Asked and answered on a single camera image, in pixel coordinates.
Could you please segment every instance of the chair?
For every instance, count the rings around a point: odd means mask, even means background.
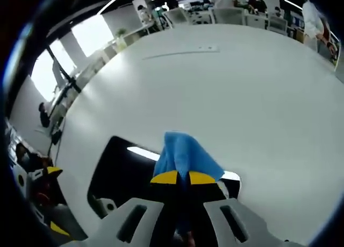
[[[190,17],[183,8],[175,8],[164,12],[162,15],[166,18],[167,23],[171,28],[175,28],[180,25],[192,24]]]
[[[287,36],[287,28],[287,20],[277,16],[269,15],[268,30]]]
[[[210,8],[212,24],[245,25],[242,8]]]
[[[246,15],[246,25],[253,27],[253,28],[262,28],[265,30],[265,22],[266,20],[263,17],[248,14]]]

